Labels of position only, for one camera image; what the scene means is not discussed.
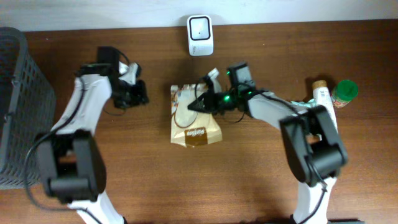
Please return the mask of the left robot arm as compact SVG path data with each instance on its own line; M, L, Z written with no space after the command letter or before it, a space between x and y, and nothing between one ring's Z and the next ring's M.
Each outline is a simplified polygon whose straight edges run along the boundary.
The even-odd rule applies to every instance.
M106 167L95 131L108 100L126 110L149 102L141 66L115 47L97 49L93 63L81 65L75 88L62 117L38 138L30 153L38 163L48 197L61 211L75 211L85 223L126 223L106 193Z

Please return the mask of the white tube gold cap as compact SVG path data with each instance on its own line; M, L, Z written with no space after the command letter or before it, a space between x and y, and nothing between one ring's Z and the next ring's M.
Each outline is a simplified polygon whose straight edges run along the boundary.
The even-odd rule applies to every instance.
M327 87L326 81L318 80L318 81L313 82L312 89L313 89L313 98L315 100L315 103L317 105L322 105L327 109L328 114L335 126L335 129L336 129L336 131L338 131L335 110L333 107L333 103L331 100L330 92Z

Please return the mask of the green lid jar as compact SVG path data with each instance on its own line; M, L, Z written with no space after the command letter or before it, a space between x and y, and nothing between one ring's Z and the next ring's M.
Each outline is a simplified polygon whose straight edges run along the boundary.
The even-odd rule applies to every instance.
M342 108L357 97L358 85L352 80L340 81L332 90L331 100L335 108Z

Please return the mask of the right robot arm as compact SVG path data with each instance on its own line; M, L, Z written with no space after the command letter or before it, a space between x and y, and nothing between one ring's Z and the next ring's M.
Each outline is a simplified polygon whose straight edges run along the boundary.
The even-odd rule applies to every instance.
M341 168L348 162L343 141L323 105L294 105L258 89L246 62L227 69L231 88L221 91L211 71L202 79L208 89L195 97L189 110L223 114L239 110L281 132L288 165L298 181L298 203L291 223L328 223L328 202Z

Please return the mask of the teal wipes packet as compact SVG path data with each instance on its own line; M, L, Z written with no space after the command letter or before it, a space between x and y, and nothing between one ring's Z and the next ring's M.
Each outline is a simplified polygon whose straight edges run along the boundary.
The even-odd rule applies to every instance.
M314 98L308 100L308 101L291 101L291 103L296 107L296 108L314 108L317 105L317 102L315 101Z

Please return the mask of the glutinous rice bag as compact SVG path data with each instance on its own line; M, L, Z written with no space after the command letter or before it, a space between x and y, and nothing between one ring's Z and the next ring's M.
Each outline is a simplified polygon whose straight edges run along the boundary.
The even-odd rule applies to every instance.
M212 114L188 109L188 105L207 89L204 84L170 87L172 144L197 147L223 140L221 128Z

